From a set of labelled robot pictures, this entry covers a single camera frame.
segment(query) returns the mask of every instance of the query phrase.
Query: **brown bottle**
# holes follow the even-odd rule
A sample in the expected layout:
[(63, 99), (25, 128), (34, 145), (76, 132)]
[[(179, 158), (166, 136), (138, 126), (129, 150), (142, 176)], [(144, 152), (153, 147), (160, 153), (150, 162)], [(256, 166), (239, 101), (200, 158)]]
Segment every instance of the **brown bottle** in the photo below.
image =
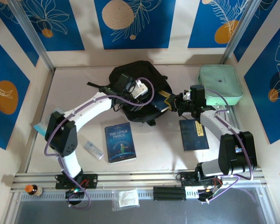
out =
[(33, 185), (27, 185), (25, 187), (25, 191), (29, 194), (29, 195), (36, 195), (36, 196), (40, 196), (42, 194), (42, 188), (41, 187), (37, 187), (35, 184)]

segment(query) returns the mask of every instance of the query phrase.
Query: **blue book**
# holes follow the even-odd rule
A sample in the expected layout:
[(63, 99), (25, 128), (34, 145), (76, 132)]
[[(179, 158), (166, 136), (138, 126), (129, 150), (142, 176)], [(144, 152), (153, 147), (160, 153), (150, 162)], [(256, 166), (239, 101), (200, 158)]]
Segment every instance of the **blue book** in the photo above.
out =
[(205, 128), (198, 121), (180, 120), (184, 151), (209, 149), (209, 143), (205, 134)]
[(165, 100), (168, 99), (168, 97), (170, 97), (171, 95), (173, 95), (171, 92), (161, 90), (154, 95), (151, 104), (159, 111), (164, 112), (170, 107), (169, 104), (166, 104)]
[(109, 163), (136, 159), (130, 123), (105, 128)]

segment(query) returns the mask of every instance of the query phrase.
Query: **book cover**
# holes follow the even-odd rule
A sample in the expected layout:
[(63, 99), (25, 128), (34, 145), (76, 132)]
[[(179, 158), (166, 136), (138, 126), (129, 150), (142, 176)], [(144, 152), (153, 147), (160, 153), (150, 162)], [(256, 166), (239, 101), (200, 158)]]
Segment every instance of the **book cover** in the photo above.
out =
[(161, 90), (157, 94), (155, 94), (151, 104), (161, 112), (164, 112), (169, 108), (169, 105), (166, 104), (165, 100), (168, 99), (172, 95), (169, 91)]
[(105, 128), (109, 163), (136, 159), (130, 123)]
[(209, 143), (205, 134), (205, 128), (198, 121), (180, 120), (184, 151), (209, 149)]

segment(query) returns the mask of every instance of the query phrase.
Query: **plastic bag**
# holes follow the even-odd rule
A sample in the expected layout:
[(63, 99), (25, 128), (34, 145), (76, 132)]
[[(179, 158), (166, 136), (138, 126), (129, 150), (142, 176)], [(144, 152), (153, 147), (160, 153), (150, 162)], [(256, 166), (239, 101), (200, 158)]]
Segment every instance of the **plastic bag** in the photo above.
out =
[(139, 206), (137, 190), (112, 191), (112, 211), (120, 211)]

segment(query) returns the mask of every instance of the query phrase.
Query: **green pouch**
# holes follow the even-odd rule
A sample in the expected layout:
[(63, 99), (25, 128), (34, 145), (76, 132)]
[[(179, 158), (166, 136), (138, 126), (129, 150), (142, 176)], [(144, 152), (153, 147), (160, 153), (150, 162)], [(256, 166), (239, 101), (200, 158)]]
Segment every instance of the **green pouch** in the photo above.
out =
[[(205, 89), (220, 93), (229, 105), (235, 105), (243, 96), (242, 86), (237, 73), (231, 65), (204, 65), (199, 70), (198, 84)], [(225, 105), (225, 102), (215, 93), (205, 91), (207, 105)]]

